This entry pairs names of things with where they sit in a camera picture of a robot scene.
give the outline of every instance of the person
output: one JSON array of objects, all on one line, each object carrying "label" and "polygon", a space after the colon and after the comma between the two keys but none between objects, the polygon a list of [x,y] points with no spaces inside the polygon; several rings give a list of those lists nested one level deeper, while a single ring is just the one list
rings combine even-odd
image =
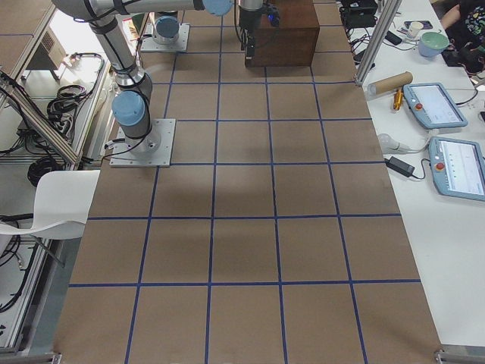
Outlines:
[{"label": "person", "polygon": [[459,0],[441,18],[455,59],[469,74],[485,68],[485,0]]},{"label": "person", "polygon": [[460,0],[441,18],[441,25],[456,49],[471,48],[485,40],[485,0]]}]

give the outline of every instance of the black power supply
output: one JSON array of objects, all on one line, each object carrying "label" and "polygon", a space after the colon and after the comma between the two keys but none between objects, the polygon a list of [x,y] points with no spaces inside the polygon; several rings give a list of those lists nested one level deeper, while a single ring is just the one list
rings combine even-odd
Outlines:
[{"label": "black power supply", "polygon": [[386,166],[388,168],[402,174],[404,177],[411,177],[412,173],[415,171],[415,168],[412,165],[403,162],[401,159],[391,157],[390,159],[386,158],[384,160],[386,161]]},{"label": "black power supply", "polygon": [[346,29],[370,28],[376,25],[375,0],[342,0],[340,18]]},{"label": "black power supply", "polygon": [[391,31],[387,31],[386,39],[389,40],[395,46],[402,43],[402,39],[399,38],[396,34],[392,33]]}]

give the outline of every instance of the white chair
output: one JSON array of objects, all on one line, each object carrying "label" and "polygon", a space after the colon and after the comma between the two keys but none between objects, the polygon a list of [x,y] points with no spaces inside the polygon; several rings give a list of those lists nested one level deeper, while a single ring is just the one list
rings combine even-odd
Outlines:
[{"label": "white chair", "polygon": [[32,235],[37,243],[64,266],[42,243],[83,236],[99,171],[53,171],[44,174],[37,185],[32,227],[22,229],[0,224],[2,235]]}]

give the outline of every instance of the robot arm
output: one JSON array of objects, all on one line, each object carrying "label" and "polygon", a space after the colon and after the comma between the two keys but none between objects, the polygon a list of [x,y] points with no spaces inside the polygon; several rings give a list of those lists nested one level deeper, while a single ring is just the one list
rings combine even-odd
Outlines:
[{"label": "robot arm", "polygon": [[[117,25],[115,14],[157,13],[158,18],[179,10],[206,10],[222,16],[233,6],[233,0],[52,0],[65,14],[89,23],[101,43],[111,66],[116,72],[116,83],[123,91],[112,105],[114,115],[124,132],[125,143],[132,153],[143,155],[155,152],[160,145],[160,136],[152,132],[149,103],[152,81],[136,63],[124,35]],[[263,0],[238,0],[240,26],[246,40],[242,45],[246,56],[253,56],[255,49],[254,31],[263,14],[275,14],[272,5]],[[174,34],[175,18],[172,17],[164,28],[168,35]]]}]

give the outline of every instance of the white cup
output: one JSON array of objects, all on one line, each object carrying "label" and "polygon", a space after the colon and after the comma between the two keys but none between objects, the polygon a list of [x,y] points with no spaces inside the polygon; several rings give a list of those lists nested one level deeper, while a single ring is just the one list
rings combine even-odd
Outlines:
[{"label": "white cup", "polygon": [[423,24],[419,21],[413,21],[411,24],[409,24],[408,34],[406,34],[406,38],[415,39],[421,29],[423,29]]}]

